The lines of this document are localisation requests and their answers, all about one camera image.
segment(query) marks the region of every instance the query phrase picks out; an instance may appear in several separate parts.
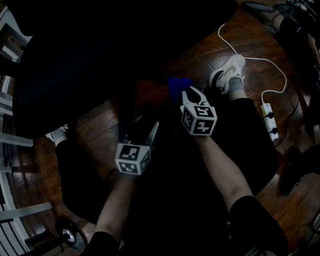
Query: sock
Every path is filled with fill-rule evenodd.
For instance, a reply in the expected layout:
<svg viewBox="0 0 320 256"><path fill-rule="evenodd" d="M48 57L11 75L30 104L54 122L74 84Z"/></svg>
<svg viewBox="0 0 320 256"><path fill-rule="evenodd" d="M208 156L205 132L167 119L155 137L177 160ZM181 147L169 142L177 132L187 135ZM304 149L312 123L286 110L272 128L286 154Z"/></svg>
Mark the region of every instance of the sock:
<svg viewBox="0 0 320 256"><path fill-rule="evenodd" d="M229 80L229 90L227 92L229 99L234 101L236 99L247 98L241 79L233 77Z"/></svg>
<svg viewBox="0 0 320 256"><path fill-rule="evenodd" d="M55 146L57 146L60 142L68 139L67 134L60 128L52 131L51 135L53 137Z"/></svg>

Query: shoe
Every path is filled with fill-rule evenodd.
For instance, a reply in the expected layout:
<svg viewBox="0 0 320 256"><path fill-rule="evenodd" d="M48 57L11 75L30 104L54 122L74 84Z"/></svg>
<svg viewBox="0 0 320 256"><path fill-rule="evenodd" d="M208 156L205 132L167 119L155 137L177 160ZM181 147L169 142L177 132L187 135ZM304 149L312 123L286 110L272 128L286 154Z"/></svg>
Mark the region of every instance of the shoe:
<svg viewBox="0 0 320 256"><path fill-rule="evenodd" d="M246 64L246 59L240 54L233 55L228 61L216 69L209 78L209 87L217 87L221 94L227 94L229 90L229 81L231 78L240 78L242 85L242 69Z"/></svg>
<svg viewBox="0 0 320 256"><path fill-rule="evenodd" d="M61 126L60 129L62 131L64 131L65 133L67 133L67 130L69 129L69 126L67 124L65 124L64 126ZM52 136L51 132L45 135L47 138L49 138L50 140L52 140L53 142L55 142L54 137Z"/></svg>
<svg viewBox="0 0 320 256"><path fill-rule="evenodd" d="M280 178L280 192L288 196L295 186L299 185L300 179L305 175L301 162L303 153L296 146L291 146L288 150L287 164Z"/></svg>

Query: foot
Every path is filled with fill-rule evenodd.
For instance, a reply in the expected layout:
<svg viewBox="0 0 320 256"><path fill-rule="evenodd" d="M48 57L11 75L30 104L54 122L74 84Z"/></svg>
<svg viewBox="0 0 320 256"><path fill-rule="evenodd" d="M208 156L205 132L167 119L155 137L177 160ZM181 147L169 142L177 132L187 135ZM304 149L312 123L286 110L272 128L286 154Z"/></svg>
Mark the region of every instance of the foot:
<svg viewBox="0 0 320 256"><path fill-rule="evenodd" d="M60 142L68 139L67 133L66 133L68 128L69 128L68 125L65 124L64 126L61 126L60 128L46 134L45 136L50 140L52 140L57 146Z"/></svg>
<svg viewBox="0 0 320 256"><path fill-rule="evenodd" d="M280 192L284 196L288 196L305 175L303 168L301 168L302 156L303 153L297 147L291 146L289 148L287 164L280 178Z"/></svg>
<svg viewBox="0 0 320 256"><path fill-rule="evenodd" d="M246 64L246 59L240 55L233 55L223 66L216 69L209 78L209 87L217 87L221 94L240 93L239 98L246 98L243 88L244 78L242 77L242 69Z"/></svg>

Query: white sneaker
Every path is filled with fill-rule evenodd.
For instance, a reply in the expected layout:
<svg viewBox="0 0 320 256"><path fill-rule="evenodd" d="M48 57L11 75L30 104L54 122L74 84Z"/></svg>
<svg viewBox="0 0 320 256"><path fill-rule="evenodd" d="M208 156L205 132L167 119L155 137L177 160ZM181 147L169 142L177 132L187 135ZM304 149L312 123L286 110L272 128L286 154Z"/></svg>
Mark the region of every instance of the white sneaker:
<svg viewBox="0 0 320 256"><path fill-rule="evenodd" d="M65 124L64 126L61 126L59 129L61 129L64 132L67 132L67 129L69 129L69 126ZM54 137L52 136L51 132L45 135L47 138L55 142Z"/></svg>
<svg viewBox="0 0 320 256"><path fill-rule="evenodd" d="M242 69L246 64L246 59L240 54L233 55L228 61L216 69L209 78L209 87L220 88L221 94L227 94L229 90L229 81L231 78L240 78L242 85Z"/></svg>

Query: fiducial marker cube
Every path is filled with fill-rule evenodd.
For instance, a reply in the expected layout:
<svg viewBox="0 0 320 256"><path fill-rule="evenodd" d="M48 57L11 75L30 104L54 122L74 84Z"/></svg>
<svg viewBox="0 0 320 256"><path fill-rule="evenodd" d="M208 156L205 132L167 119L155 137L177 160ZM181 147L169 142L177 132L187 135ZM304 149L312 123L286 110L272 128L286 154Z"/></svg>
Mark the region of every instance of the fiducial marker cube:
<svg viewBox="0 0 320 256"><path fill-rule="evenodd" d="M216 110L213 106L185 104L181 122L191 135L210 136L217 122Z"/></svg>
<svg viewBox="0 0 320 256"><path fill-rule="evenodd" d="M151 147L119 143L115 161L121 173L141 175L151 160Z"/></svg>

